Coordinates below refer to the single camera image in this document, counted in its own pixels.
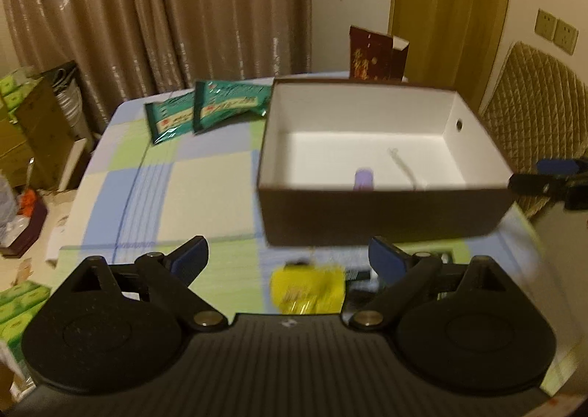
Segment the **purple bag roll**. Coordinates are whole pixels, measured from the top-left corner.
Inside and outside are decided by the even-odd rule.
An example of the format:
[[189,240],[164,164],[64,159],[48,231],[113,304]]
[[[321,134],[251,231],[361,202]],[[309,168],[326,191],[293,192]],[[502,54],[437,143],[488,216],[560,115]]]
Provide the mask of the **purple bag roll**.
[[374,172],[371,168],[359,168],[355,172],[355,191],[373,191],[375,188]]

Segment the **brown cardboard storage box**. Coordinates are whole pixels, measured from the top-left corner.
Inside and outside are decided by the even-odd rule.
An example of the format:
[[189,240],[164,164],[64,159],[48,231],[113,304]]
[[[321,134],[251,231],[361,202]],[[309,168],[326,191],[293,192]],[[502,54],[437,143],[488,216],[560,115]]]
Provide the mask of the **brown cardboard storage box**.
[[[389,156],[399,150],[414,190]],[[371,168],[373,191],[355,191]],[[455,91],[336,78],[275,81],[257,194],[273,246],[364,245],[476,237],[511,207],[511,169]]]

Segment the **quilted beige chair cover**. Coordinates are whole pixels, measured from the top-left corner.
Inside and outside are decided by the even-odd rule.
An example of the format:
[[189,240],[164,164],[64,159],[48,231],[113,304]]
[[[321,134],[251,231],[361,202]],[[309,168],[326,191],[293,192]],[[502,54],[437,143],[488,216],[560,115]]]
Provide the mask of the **quilted beige chair cover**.
[[[538,161],[557,158],[576,159],[577,174],[587,173],[587,85],[550,54],[514,43],[481,117],[512,175],[540,174]],[[509,179],[507,191],[529,218],[549,204],[564,206],[564,199],[516,195]]]

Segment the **brown cardboard floor box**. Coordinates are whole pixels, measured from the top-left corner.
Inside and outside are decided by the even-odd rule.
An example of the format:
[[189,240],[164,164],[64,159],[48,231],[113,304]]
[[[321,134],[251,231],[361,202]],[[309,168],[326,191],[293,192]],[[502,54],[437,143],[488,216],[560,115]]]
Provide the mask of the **brown cardboard floor box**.
[[1,79],[1,172],[14,188],[56,189],[77,141],[94,148],[76,81],[56,92],[46,76],[30,77],[8,90],[13,75]]

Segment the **green tissue box stack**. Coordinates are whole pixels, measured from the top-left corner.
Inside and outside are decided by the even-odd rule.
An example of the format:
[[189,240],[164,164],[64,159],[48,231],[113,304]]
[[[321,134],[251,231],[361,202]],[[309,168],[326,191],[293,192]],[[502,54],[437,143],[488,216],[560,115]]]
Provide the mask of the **green tissue box stack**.
[[1,340],[15,349],[24,330],[51,295],[51,289],[36,282],[20,282],[1,292]]

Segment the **front green rice bag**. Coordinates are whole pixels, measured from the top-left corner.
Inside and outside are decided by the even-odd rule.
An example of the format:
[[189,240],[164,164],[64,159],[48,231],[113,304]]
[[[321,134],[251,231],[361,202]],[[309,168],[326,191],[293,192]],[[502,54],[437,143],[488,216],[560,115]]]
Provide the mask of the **front green rice bag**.
[[271,94],[270,85],[236,81],[196,81],[192,130],[199,134],[224,120],[245,113],[263,117],[269,108]]

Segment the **wall socket plate pair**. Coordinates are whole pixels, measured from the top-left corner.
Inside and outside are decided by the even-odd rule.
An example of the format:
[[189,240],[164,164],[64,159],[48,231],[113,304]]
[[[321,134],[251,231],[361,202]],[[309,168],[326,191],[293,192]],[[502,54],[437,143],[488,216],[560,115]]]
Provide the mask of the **wall socket plate pair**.
[[559,49],[564,50],[570,56],[573,55],[577,44],[579,32],[575,26],[557,19],[545,10],[537,11],[534,32],[543,39],[554,43]]

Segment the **yellow snack pouch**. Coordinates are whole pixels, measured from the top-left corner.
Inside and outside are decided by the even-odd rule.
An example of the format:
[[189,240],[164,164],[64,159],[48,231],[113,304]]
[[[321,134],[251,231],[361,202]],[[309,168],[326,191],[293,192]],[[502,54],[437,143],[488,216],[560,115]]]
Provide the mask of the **yellow snack pouch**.
[[288,264],[272,272],[273,306],[282,314],[339,314],[346,296],[346,273],[339,265]]

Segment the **green rice bag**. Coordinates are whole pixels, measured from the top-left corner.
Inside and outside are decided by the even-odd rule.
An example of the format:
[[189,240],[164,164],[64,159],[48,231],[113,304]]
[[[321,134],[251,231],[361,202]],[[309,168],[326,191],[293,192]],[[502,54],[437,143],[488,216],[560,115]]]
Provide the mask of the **green rice bag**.
[[170,97],[144,105],[150,140],[154,145],[178,138],[193,131],[194,93]]
[[263,117],[269,108],[271,94],[270,85],[236,81],[196,81],[192,130],[199,134],[224,120],[245,113]]

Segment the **dark red gift bag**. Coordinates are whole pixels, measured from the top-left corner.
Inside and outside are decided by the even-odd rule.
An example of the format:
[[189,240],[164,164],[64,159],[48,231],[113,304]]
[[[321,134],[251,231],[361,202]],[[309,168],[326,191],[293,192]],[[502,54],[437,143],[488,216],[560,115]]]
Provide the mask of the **dark red gift bag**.
[[360,81],[401,81],[405,75],[410,42],[398,36],[382,35],[351,26],[351,79]]

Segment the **rear green rice bag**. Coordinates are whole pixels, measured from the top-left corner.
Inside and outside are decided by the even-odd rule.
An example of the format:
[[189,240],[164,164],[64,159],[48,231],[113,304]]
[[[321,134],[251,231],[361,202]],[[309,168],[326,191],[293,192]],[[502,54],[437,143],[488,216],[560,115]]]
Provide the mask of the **rear green rice bag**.
[[154,145],[178,138],[193,131],[194,93],[170,97],[144,105],[150,140]]

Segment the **mustard yellow curtain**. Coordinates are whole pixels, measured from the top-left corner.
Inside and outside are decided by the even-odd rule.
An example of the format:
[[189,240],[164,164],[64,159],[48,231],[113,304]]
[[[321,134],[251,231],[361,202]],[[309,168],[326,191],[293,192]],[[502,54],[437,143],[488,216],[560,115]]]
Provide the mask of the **mustard yellow curtain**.
[[409,42],[405,76],[483,100],[509,0],[391,0],[389,31]]

